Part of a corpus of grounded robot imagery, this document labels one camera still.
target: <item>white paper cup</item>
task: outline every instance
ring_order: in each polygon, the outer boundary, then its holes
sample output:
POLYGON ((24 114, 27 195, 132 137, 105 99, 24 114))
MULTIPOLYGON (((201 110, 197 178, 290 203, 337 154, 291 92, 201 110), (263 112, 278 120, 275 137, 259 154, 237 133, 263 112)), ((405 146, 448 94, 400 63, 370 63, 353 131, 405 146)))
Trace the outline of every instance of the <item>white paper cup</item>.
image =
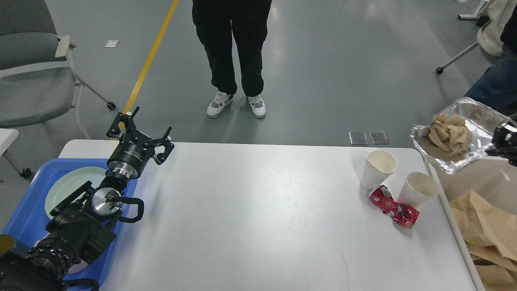
POLYGON ((387 151, 373 151, 366 157, 359 183, 367 190, 373 190, 397 169, 397 161, 387 151))
POLYGON ((397 202, 417 208, 436 195, 438 184, 433 178, 420 172, 412 172, 407 175, 397 202))

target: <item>caster wheel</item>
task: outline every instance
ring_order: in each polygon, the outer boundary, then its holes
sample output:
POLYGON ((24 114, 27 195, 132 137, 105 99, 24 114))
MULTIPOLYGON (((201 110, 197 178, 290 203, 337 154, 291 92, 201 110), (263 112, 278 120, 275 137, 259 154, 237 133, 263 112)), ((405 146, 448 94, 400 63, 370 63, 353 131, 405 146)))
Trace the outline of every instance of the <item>caster wheel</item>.
POLYGON ((117 106, 115 105, 115 103, 113 102, 108 102, 108 104, 106 105, 108 107, 108 109, 110 110, 113 110, 115 108, 117 108, 117 106))
POLYGON ((29 168, 23 169, 20 177, 28 178, 32 175, 32 171, 29 168))

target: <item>red wrapper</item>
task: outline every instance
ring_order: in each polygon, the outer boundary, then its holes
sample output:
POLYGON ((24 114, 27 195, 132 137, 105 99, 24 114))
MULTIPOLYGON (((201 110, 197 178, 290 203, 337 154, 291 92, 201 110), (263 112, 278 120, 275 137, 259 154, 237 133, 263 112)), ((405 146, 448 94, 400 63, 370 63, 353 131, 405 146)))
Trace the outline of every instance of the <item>red wrapper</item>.
POLYGON ((391 217, 396 223, 412 228, 417 222, 418 210, 396 202, 386 186, 381 185, 370 194, 370 202, 379 207, 383 213, 391 217))

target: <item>blue tray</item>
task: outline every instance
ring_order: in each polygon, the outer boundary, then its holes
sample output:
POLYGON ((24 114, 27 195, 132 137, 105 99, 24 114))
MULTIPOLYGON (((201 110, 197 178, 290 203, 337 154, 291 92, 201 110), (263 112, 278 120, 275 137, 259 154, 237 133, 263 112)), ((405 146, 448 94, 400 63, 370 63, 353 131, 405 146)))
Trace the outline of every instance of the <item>blue tray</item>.
MULTIPOLYGON (((45 213, 45 199, 54 183, 67 173, 83 167, 100 167, 107 170, 107 161, 102 158, 56 158, 46 162, 34 176, 3 233, 32 247, 36 241, 48 233, 45 226, 50 219, 45 213)), ((125 196, 132 197, 135 187, 136 180, 131 180, 124 191, 125 196)), ((127 213, 128 209, 129 205, 122 206, 124 213, 127 213)), ((115 234, 120 233, 123 224, 119 222, 115 225, 115 234)), ((78 273, 67 274, 64 280, 92 278, 102 285, 110 269, 116 244, 117 239, 115 238, 110 247, 93 264, 78 273)), ((90 287, 78 286, 71 287, 69 290, 90 290, 90 287)))

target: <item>sneaker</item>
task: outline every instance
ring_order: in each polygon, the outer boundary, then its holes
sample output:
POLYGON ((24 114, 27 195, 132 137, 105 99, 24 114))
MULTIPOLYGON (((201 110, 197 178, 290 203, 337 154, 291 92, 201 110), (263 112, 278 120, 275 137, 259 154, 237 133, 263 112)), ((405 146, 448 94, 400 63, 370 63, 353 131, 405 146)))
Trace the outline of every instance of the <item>sneaker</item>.
POLYGON ((262 119, 266 117, 266 105, 264 104, 264 100, 260 97, 260 94, 258 94, 255 97, 246 97, 248 99, 248 103, 251 106, 251 110, 253 111, 253 115, 258 118, 262 119))
POLYGON ((224 107, 233 101, 233 95, 228 95, 219 90, 216 92, 216 98, 210 103, 206 110, 206 115, 210 118, 216 118, 221 114, 224 107))

